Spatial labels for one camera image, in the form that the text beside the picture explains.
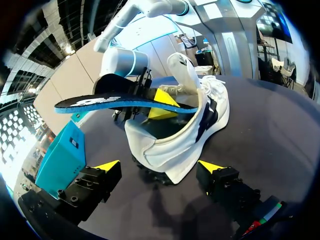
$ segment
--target dark table surface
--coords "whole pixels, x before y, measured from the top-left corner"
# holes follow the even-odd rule
[[[201,160],[232,166],[253,189],[298,204],[312,183],[320,155],[320,108],[273,83],[217,76],[226,82],[230,119],[205,144]],[[176,84],[173,77],[153,84]],[[121,161],[122,179],[79,227],[109,240],[230,239],[234,223],[199,188],[196,168],[176,186],[150,182],[131,159],[125,132],[112,110],[96,112],[82,127],[86,160]]]

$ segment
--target shoe insole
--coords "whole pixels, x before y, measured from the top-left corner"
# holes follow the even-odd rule
[[[109,92],[69,98],[57,103],[54,109],[58,114],[73,114],[101,109],[122,110],[125,107],[159,108],[179,114],[194,114],[198,110],[197,107],[182,103],[179,103],[179,106],[161,103],[129,93]]]

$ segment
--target screw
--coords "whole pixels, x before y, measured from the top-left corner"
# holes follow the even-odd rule
[[[77,198],[76,196],[72,196],[72,197],[71,197],[71,202],[74,202],[74,203],[75,203],[75,202],[77,202],[77,201],[78,201],[78,198]]]
[[[230,187],[230,183],[229,183],[229,182],[226,182],[226,183],[224,184],[224,188],[227,189],[228,187]]]

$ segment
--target teal container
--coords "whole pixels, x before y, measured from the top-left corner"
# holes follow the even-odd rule
[[[65,190],[85,166],[85,134],[70,121],[49,146],[35,184],[58,199],[57,191]]]

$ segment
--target robot workstation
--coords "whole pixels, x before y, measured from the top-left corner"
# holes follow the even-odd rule
[[[203,2],[216,4],[203,5]],[[103,54],[103,58],[100,79],[95,83],[92,95],[61,101],[55,106],[56,112],[70,114],[113,109],[114,122],[125,122],[135,163],[153,181],[165,186],[177,185],[195,166],[195,181],[204,196],[212,199],[212,204],[222,206],[237,223],[233,239],[267,236],[275,224],[289,218],[283,214],[287,204],[273,195],[262,201],[261,191],[245,184],[246,179],[240,178],[241,173],[232,166],[199,160],[206,140],[223,129],[229,120],[228,91],[224,83],[214,76],[199,80],[189,58],[174,54],[167,63],[184,95],[180,88],[173,86],[152,88],[148,55],[125,49],[115,40],[140,13],[146,18],[165,16],[179,26],[202,34],[215,54],[221,75],[259,78],[256,22],[265,13],[265,8],[258,0],[128,0],[94,45],[94,51]],[[173,91],[178,92],[176,97],[172,97]],[[181,100],[185,94],[189,101]],[[143,129],[134,123],[140,116],[148,117]],[[168,133],[153,131],[151,128],[157,126],[158,119],[176,127],[175,132],[169,127]],[[67,125],[64,132],[74,131],[72,127]],[[193,127],[196,130],[188,133]],[[78,140],[73,136],[66,139],[74,145],[74,151],[82,147],[84,151],[79,134]],[[177,144],[172,143],[170,150],[162,151],[166,140],[173,137],[177,138]],[[182,153],[170,156],[175,151]],[[117,188],[123,174],[120,161],[90,167],[82,159],[75,163],[76,170],[71,170],[72,174],[66,172],[67,169],[60,170],[63,175],[59,179],[63,182],[60,185],[56,184],[58,180],[49,182],[51,175],[46,165],[48,167],[50,161],[50,158],[43,161],[35,182],[41,191],[30,190],[18,200],[32,228],[42,238],[102,239],[77,226],[90,217],[99,203],[106,203]]]

